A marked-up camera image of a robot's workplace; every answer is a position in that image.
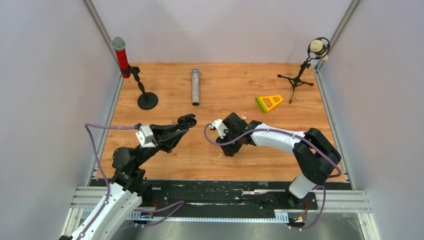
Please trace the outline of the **black earbud charging case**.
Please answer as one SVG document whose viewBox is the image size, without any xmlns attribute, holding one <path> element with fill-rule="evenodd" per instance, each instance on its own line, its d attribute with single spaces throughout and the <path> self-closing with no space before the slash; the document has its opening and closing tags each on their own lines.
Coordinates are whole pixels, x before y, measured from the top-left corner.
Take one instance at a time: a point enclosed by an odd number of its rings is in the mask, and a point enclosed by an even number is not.
<svg viewBox="0 0 424 240">
<path fill-rule="evenodd" d="M 180 130 L 192 128 L 196 124 L 197 124 L 196 115 L 193 113 L 180 116 L 177 119 L 177 125 Z"/>
</svg>

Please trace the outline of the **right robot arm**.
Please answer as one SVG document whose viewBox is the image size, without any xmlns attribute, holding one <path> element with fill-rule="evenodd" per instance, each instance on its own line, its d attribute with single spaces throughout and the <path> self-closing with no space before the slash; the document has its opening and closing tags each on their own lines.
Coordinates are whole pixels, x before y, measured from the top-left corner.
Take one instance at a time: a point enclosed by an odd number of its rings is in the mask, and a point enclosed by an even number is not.
<svg viewBox="0 0 424 240">
<path fill-rule="evenodd" d="M 234 156 L 242 145 L 270 147 L 292 154 L 300 168 L 300 174 L 285 195 L 286 204 L 292 209 L 301 207 L 311 190 L 342 174 L 338 167 L 340 153 L 317 128 L 290 131 L 256 120 L 247 123 L 234 112 L 214 120 L 209 128 L 217 131 L 215 144 L 227 157 Z"/>
</svg>

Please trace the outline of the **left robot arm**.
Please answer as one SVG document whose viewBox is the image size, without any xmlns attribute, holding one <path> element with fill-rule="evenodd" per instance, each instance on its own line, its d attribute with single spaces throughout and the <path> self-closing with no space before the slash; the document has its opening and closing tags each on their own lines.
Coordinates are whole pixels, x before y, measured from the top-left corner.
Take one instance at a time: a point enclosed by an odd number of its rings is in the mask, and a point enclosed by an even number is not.
<svg viewBox="0 0 424 240">
<path fill-rule="evenodd" d="M 137 207 L 153 201 L 152 184 L 145 178 L 141 165 L 159 151 L 171 153 L 182 137 L 197 121 L 189 114 L 169 125 L 120 126 L 119 130 L 135 130 L 136 147 L 119 147 L 113 153 L 111 179 L 106 179 L 106 192 L 85 221 L 62 240 L 110 240 Z"/>
</svg>

